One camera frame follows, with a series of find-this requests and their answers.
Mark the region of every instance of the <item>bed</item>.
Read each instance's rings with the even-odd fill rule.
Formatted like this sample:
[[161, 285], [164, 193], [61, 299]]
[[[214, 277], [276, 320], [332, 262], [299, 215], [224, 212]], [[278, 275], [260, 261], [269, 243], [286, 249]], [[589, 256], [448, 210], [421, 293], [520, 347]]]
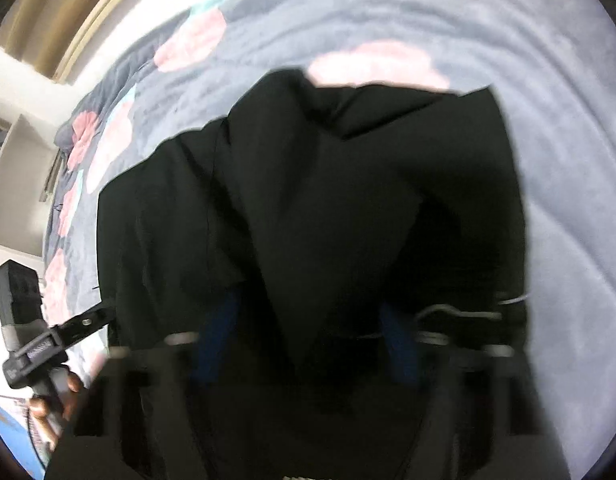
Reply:
[[[137, 41], [58, 131], [50, 323], [99, 301], [102, 187], [271, 69], [318, 85], [492, 86], [528, 216], [529, 355], [574, 479], [616, 435], [616, 25], [599, 0], [200, 0]], [[101, 332], [72, 351], [83, 377]]]

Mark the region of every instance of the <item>pink floral pattern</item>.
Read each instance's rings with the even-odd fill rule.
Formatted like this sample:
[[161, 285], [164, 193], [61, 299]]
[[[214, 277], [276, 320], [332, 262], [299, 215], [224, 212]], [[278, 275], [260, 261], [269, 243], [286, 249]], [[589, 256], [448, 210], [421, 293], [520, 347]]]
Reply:
[[68, 169], [73, 171], [85, 158], [90, 142], [99, 126], [95, 112], [81, 112], [72, 123], [72, 142], [74, 146], [68, 158]]
[[105, 172], [132, 141], [132, 121], [129, 114], [134, 105], [136, 87], [121, 99], [108, 117], [104, 132], [96, 147], [86, 178], [86, 190], [92, 193], [101, 183]]
[[59, 249], [45, 271], [43, 307], [45, 320], [50, 326], [63, 323], [70, 318], [66, 273], [63, 249]]
[[315, 59], [308, 76], [318, 86], [396, 86], [447, 90], [449, 81], [432, 67], [420, 48], [396, 40], [372, 41], [350, 51], [330, 52]]
[[67, 236], [76, 213], [78, 201], [83, 192], [83, 170], [79, 171], [72, 188], [63, 196], [63, 206], [59, 215], [59, 236]]
[[173, 72], [203, 61], [219, 44], [226, 28], [226, 20], [219, 9], [191, 13], [179, 30], [155, 53], [157, 68], [160, 72]]

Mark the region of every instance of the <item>black cloth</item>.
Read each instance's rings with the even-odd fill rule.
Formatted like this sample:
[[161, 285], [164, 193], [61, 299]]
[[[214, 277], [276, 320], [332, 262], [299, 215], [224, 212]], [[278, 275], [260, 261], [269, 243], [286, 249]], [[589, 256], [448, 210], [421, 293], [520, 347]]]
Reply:
[[[378, 305], [500, 312], [524, 292], [517, 176], [488, 89], [315, 88], [270, 73], [227, 117], [108, 184], [97, 237], [120, 344], [197, 330], [226, 290], [250, 290], [219, 384], [200, 394], [218, 478], [397, 477], [425, 393], [386, 377], [369, 337]], [[477, 324], [461, 343], [509, 342], [505, 326]]]

